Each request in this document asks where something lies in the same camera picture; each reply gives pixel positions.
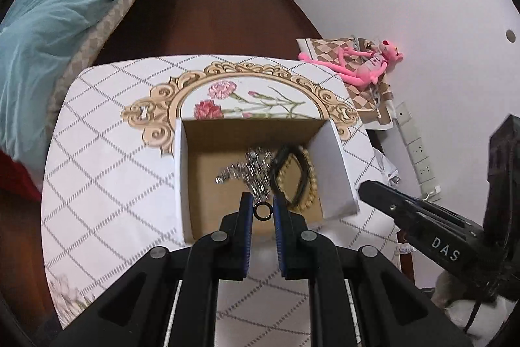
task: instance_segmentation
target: stuffed toy head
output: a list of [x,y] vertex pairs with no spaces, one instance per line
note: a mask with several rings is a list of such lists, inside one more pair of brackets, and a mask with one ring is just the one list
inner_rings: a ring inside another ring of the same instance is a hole
[[381,51],[381,55],[385,57],[389,64],[395,64],[403,58],[403,55],[399,52],[397,46],[388,40],[383,40],[379,44],[379,50]]

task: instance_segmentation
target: wooden floor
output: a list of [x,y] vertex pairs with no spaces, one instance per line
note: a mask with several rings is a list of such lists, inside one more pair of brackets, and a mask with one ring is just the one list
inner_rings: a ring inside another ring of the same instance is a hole
[[[96,64],[191,53],[297,59],[299,37],[319,34],[288,0],[137,0]],[[53,310],[40,206],[1,192],[0,292],[29,333]]]

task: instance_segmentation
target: open box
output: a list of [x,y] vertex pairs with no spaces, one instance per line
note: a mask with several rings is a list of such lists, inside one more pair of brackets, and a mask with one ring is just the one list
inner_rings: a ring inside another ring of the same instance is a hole
[[[215,178],[231,163],[243,162],[252,147],[276,150],[283,144],[308,149],[318,193],[311,207],[300,212],[308,224],[358,212],[358,198],[348,180],[342,147],[331,119],[215,119],[177,120],[174,142],[175,207],[185,242],[218,230],[222,217],[236,212],[247,186]],[[285,176],[288,198],[296,190],[300,169],[296,163]],[[253,234],[271,234],[272,220],[253,222]]]

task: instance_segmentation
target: white wall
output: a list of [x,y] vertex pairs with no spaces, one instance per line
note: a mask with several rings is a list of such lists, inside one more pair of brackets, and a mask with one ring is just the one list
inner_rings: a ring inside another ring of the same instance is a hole
[[[520,41],[505,37],[508,28],[520,37],[511,0],[295,1],[325,38],[354,33],[397,43],[405,59],[389,80],[396,104],[406,101],[422,133],[443,191],[439,203],[482,222],[488,138],[509,113],[520,115]],[[406,154],[400,143],[389,137],[388,156]],[[413,174],[405,174],[406,191],[418,194]],[[434,280],[438,270],[428,269]]]

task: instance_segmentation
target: power outlet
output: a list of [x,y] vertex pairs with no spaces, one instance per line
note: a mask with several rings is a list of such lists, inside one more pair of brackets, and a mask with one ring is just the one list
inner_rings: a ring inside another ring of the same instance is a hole
[[403,125],[405,122],[410,121],[410,119],[412,118],[404,102],[397,106],[397,108],[395,109],[395,114],[397,116],[397,122],[399,123],[399,125]]
[[406,146],[421,136],[417,127],[415,127],[415,121],[413,118],[399,126],[399,129],[401,131],[402,141],[405,142]]
[[422,183],[419,187],[421,188],[421,194],[423,199],[426,199],[428,194],[432,192],[435,193],[430,194],[430,197],[428,197],[428,202],[435,202],[440,199],[440,185],[437,181],[437,178],[432,178],[431,180]]
[[406,146],[408,153],[410,154],[410,158],[412,159],[412,163],[416,164],[417,162],[422,161],[428,157],[426,153],[426,149],[423,146],[421,138],[411,142],[408,146]]
[[419,184],[431,180],[434,177],[432,164],[430,163],[429,158],[417,162],[413,167],[415,168],[415,173],[417,174],[417,181]]

